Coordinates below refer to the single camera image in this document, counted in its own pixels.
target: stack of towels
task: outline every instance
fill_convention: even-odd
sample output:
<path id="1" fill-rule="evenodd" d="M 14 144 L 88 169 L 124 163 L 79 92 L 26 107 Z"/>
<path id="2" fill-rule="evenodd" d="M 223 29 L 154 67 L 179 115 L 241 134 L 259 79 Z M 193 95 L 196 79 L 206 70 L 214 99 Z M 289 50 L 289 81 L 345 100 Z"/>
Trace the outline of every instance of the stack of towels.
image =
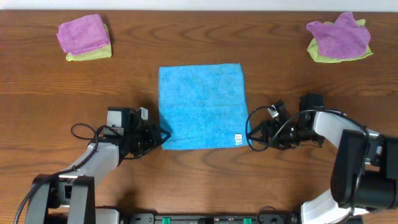
<path id="1" fill-rule="evenodd" d="M 66 22 L 58 27 L 58 40 L 68 61 L 112 56 L 108 28 L 98 14 Z"/>
<path id="2" fill-rule="evenodd" d="M 311 58 L 321 63 L 336 63 L 366 58 L 373 53 L 369 48 L 371 35 L 364 26 L 365 20 L 356 21 L 352 12 L 342 13 L 337 20 L 307 24 L 314 39 L 307 51 Z"/>

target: brown wood surface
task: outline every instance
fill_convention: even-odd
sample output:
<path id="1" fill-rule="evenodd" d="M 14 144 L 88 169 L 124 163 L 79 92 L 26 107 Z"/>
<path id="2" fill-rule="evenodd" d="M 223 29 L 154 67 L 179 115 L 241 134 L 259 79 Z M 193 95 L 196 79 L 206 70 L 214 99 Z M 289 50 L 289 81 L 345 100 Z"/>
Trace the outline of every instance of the brown wood surface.
<path id="1" fill-rule="evenodd" d="M 113 56 L 67 62 L 58 25 L 94 13 L 109 27 Z M 241 63 L 249 111 L 283 99 L 294 113 L 299 96 L 316 91 L 327 106 L 398 135 L 398 14 L 354 14 L 366 19 L 374 55 L 315 63 L 306 51 L 312 35 L 305 25 L 338 15 L 0 11 L 0 223 L 12 222 L 37 174 L 64 169 L 84 152 L 87 142 L 72 137 L 73 124 L 104 124 L 108 106 L 144 106 L 158 122 L 164 65 Z M 256 116 L 252 124 L 267 118 Z M 256 213 L 265 205 L 291 210 L 329 188 L 335 156 L 328 143 L 263 153 L 158 149 L 110 173 L 96 189 L 96 204 L 159 213 Z M 381 212 L 365 221 L 397 223 L 398 214 Z"/>

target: blue towel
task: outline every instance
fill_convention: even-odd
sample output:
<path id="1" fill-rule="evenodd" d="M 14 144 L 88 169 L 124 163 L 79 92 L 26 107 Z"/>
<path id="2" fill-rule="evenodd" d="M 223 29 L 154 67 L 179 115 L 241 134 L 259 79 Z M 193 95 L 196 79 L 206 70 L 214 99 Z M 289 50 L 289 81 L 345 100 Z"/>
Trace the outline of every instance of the blue towel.
<path id="1" fill-rule="evenodd" d="M 248 108 L 241 65 L 161 67 L 159 113 L 160 127 L 172 135 L 163 149 L 247 145 Z"/>

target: white tag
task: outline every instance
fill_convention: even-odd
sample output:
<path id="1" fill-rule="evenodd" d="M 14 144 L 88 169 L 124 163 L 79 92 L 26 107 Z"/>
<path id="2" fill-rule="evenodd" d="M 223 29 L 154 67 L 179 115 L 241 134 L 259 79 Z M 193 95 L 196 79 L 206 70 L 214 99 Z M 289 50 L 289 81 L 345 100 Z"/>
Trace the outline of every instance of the white tag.
<path id="1" fill-rule="evenodd" d="M 235 134 L 235 145 L 240 146 L 242 144 L 242 134 Z"/>
<path id="2" fill-rule="evenodd" d="M 141 118 L 144 121 L 147 121 L 148 120 L 148 110 L 143 107 L 140 107 L 139 110 L 141 110 Z"/>

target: white wall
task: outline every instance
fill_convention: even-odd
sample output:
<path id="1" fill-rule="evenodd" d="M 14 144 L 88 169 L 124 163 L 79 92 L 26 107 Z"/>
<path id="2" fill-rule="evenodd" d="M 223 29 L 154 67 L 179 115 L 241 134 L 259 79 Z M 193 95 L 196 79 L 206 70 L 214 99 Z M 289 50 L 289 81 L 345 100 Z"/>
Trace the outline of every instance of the white wall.
<path id="1" fill-rule="evenodd" d="M 398 12 L 398 0 L 0 0 L 0 9 Z"/>

